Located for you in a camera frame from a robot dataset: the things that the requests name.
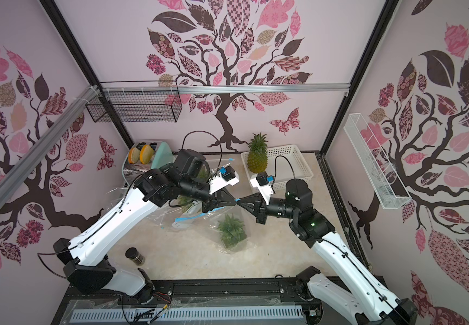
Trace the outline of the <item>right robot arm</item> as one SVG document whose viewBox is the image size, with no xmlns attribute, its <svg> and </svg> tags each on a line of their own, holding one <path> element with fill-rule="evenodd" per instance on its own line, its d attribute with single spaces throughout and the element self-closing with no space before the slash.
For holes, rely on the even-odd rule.
<svg viewBox="0 0 469 325">
<path fill-rule="evenodd" d="M 351 324 L 415 324 L 417 308 L 410 299 L 399 299 L 351 252 L 335 227 L 312 202 L 312 191 L 303 180 L 286 183 L 284 198 L 274 197 L 274 179 L 266 174 L 250 180 L 257 192 L 238 205 L 264 224 L 269 216 L 289 220 L 298 239 L 322 257 L 337 273 L 344 287 L 314 269 L 300 278 L 302 294 L 319 299 Z"/>
</svg>

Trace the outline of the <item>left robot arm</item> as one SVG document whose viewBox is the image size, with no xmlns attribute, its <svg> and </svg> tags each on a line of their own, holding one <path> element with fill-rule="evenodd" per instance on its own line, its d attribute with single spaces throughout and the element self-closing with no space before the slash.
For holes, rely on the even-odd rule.
<svg viewBox="0 0 469 325">
<path fill-rule="evenodd" d="M 108 252 L 142 219 L 179 196 L 201 202 L 204 213 L 234 206 L 236 200 L 226 188 L 238 183 L 238 173 L 228 165 L 200 181 L 198 174 L 206 162 L 194 150 L 180 150 L 172 163 L 138 176 L 123 200 L 93 226 L 71 240 L 59 239 L 54 250 L 64 264 L 64 277 L 83 294 L 104 289 L 149 300 L 154 284 L 147 273 L 113 266 Z"/>
</svg>

